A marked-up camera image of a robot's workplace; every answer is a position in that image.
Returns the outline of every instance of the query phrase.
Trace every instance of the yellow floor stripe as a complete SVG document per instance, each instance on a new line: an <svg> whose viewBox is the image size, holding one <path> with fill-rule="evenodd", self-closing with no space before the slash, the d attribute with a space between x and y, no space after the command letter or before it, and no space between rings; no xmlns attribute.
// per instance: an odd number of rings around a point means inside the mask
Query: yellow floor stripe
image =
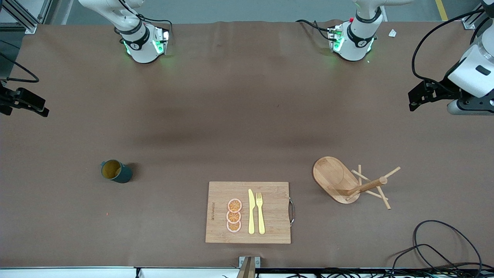
<svg viewBox="0 0 494 278"><path fill-rule="evenodd" d="M439 15L441 16L441 19L445 21L448 20L448 16L446 15L446 10L444 10L443 1L436 0L436 6L437 9L439 10Z"/></svg>

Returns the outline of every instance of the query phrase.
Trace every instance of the wooden round base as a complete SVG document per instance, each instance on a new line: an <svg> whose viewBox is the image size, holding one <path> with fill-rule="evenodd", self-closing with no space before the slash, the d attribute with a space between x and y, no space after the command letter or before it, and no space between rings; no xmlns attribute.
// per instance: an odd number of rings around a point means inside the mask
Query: wooden round base
<svg viewBox="0 0 494 278"><path fill-rule="evenodd" d="M359 182L350 170L338 159L325 156L314 164L312 169L314 180L328 193L331 198L342 204L355 202L360 194L346 200L348 191L359 186Z"/></svg>

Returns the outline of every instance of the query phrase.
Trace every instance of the teal mug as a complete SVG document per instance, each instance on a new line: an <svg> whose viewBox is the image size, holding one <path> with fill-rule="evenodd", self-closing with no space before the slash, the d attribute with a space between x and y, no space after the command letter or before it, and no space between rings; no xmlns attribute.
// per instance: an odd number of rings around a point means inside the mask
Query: teal mug
<svg viewBox="0 0 494 278"><path fill-rule="evenodd" d="M124 184L132 178L132 170L122 162L112 159L101 163L101 174L107 180Z"/></svg>

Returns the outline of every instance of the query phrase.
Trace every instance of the citrus slice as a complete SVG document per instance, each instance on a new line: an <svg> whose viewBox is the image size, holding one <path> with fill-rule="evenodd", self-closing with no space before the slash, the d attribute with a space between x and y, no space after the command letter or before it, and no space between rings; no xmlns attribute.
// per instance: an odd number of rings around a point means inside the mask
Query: citrus slice
<svg viewBox="0 0 494 278"><path fill-rule="evenodd" d="M240 212L231 212L231 211L228 211L226 213L226 220L229 222L229 223L232 223L232 224L236 224L240 221L240 218L242 216L240 215Z"/></svg>
<svg viewBox="0 0 494 278"><path fill-rule="evenodd" d="M238 231L240 231L240 228L242 228L242 222L238 222L238 223L235 223L235 224L232 224L232 223L227 222L226 223L226 228L230 232L238 232Z"/></svg>
<svg viewBox="0 0 494 278"><path fill-rule="evenodd" d="M242 209L242 202L238 199L231 199L228 202L228 210L231 212L239 212Z"/></svg>

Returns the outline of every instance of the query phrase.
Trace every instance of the yellow fork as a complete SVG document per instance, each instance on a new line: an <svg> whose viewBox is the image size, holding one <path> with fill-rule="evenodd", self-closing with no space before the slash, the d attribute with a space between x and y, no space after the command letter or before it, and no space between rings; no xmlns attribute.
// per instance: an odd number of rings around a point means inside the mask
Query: yellow fork
<svg viewBox="0 0 494 278"><path fill-rule="evenodd" d="M255 194L255 204L259 209L259 233L264 234L266 229L264 227L264 217L262 216L262 194L260 192Z"/></svg>

